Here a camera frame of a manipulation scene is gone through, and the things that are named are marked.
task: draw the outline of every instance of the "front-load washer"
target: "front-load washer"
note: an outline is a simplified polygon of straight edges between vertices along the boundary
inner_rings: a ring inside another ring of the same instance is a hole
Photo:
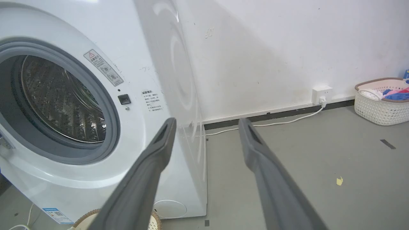
[[[153,208],[206,215],[205,131],[179,20],[170,0],[0,1],[0,169],[57,222],[101,208],[168,117],[178,130]]]

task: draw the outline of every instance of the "white plastic basket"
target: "white plastic basket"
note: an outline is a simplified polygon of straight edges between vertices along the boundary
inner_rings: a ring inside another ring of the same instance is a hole
[[[361,91],[367,89],[383,92],[387,89],[398,90],[409,87],[402,78],[381,78],[366,81],[355,86],[355,112],[361,117],[378,125],[393,125],[409,121],[409,100],[396,101],[385,98],[367,97]]]

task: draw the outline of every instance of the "warning label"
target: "warning label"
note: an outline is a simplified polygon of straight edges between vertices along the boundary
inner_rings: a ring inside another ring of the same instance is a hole
[[[43,208],[43,210],[60,224],[73,224],[70,219],[56,208]]]
[[[90,50],[84,54],[84,57],[88,59],[95,67],[99,69],[101,73],[112,83],[117,86],[124,82],[122,78],[115,72],[108,63],[97,53],[95,50]]]
[[[152,90],[143,91],[142,97],[144,98],[146,107],[149,112],[163,110],[162,101],[160,100],[157,93],[152,92]]]

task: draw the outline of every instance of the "clothes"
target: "clothes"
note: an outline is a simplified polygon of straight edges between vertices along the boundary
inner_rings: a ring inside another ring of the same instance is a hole
[[[360,93],[366,97],[375,99],[375,100],[380,100],[381,98],[383,98],[383,94],[378,91],[378,90],[373,90],[373,89],[365,89],[366,91],[360,91]]]
[[[389,92],[391,92],[391,91],[392,91],[392,90],[387,89],[387,90],[385,90],[382,94],[385,95],[385,94],[387,94],[387,93],[389,93]]]
[[[408,100],[409,99],[409,93],[395,93],[391,95],[387,95],[385,99],[389,100],[396,100],[396,101],[403,101],[403,100]]]
[[[407,93],[407,92],[409,92],[409,87],[407,87],[406,89],[400,90],[399,92],[401,92],[401,93]]]
[[[394,93],[398,93],[400,90],[391,90],[391,91],[389,91],[387,94],[385,94],[384,95],[384,97],[385,96],[388,96],[388,95],[391,95],[391,94],[394,94]]]

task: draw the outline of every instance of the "wall outlet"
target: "wall outlet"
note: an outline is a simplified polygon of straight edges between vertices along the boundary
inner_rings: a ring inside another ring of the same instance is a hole
[[[319,105],[319,98],[325,97],[327,103],[331,103],[333,97],[333,89],[329,86],[318,86],[312,88],[312,103]]]

